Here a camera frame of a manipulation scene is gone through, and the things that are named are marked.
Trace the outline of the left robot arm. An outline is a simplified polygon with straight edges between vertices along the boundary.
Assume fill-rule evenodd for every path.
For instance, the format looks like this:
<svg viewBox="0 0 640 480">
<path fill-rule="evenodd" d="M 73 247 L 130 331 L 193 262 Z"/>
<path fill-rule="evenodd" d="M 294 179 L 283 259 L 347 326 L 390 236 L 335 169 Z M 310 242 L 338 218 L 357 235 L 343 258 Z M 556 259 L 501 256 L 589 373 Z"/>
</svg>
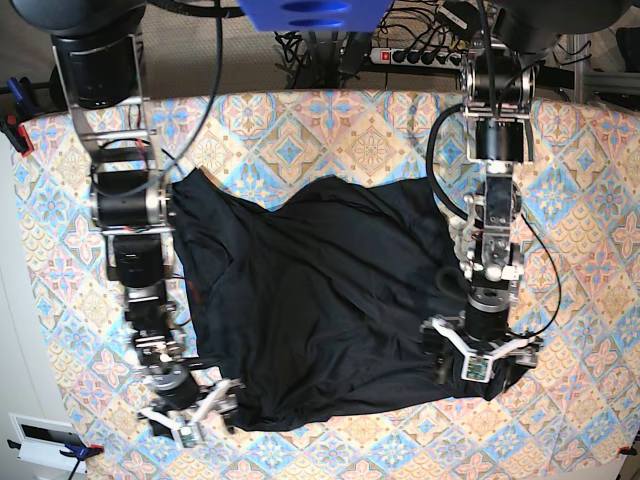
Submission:
<svg viewBox="0 0 640 480">
<path fill-rule="evenodd" d="M 431 354 L 439 384 L 456 376 L 487 384 L 498 367 L 512 382 L 517 373 L 533 369 L 543 340 L 538 333 L 515 333 L 509 314 L 518 300 L 524 276 L 522 248 L 511 239 L 511 227 L 522 208 L 513 179 L 525 160 L 528 114 L 535 69 L 524 67 L 516 53 L 483 25 L 463 58 L 461 103 L 447 109 L 438 125 L 455 113 L 466 121 L 466 155 L 480 165 L 480 186 L 457 207 L 435 176 L 428 176 L 435 196 L 458 219 L 454 252 L 469 290 L 455 316 L 435 315 L 421 326 L 425 350 Z"/>
</svg>

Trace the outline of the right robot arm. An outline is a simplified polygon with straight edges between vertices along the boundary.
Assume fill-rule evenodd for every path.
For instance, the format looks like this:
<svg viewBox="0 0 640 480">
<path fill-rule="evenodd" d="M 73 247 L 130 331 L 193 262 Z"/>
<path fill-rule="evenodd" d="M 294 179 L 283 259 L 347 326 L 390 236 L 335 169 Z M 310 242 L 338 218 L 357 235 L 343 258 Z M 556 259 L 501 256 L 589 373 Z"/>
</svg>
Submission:
<svg viewBox="0 0 640 480">
<path fill-rule="evenodd" d="M 242 384 L 199 385 L 194 371 L 216 360 L 187 356 L 184 329 L 174 320 L 169 173 L 179 158 L 163 154 L 148 120 L 142 52 L 138 29 L 124 25 L 53 40 L 72 124 L 90 157 L 89 206 L 104 239 L 106 275 L 123 287 L 129 352 L 157 396 L 138 417 L 153 435 L 186 449 L 203 443 L 201 424 L 210 413 L 231 420 Z"/>
</svg>

